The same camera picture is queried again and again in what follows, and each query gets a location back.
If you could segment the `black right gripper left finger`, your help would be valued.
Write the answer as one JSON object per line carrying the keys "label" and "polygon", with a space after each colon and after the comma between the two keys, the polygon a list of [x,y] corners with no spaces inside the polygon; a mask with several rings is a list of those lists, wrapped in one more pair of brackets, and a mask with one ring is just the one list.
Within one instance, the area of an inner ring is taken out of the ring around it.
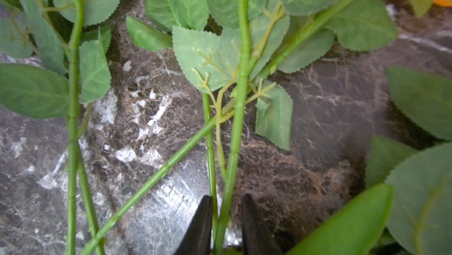
{"label": "black right gripper left finger", "polygon": [[209,255],[213,227],[213,197],[203,196],[174,255]]}

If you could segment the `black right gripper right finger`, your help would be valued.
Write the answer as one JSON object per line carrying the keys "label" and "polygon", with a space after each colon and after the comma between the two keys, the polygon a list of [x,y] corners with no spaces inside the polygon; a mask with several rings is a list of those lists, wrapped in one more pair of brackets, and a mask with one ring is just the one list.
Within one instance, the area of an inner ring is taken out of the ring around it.
{"label": "black right gripper right finger", "polygon": [[241,222],[245,255],[282,255],[282,250],[250,194],[241,199]]}

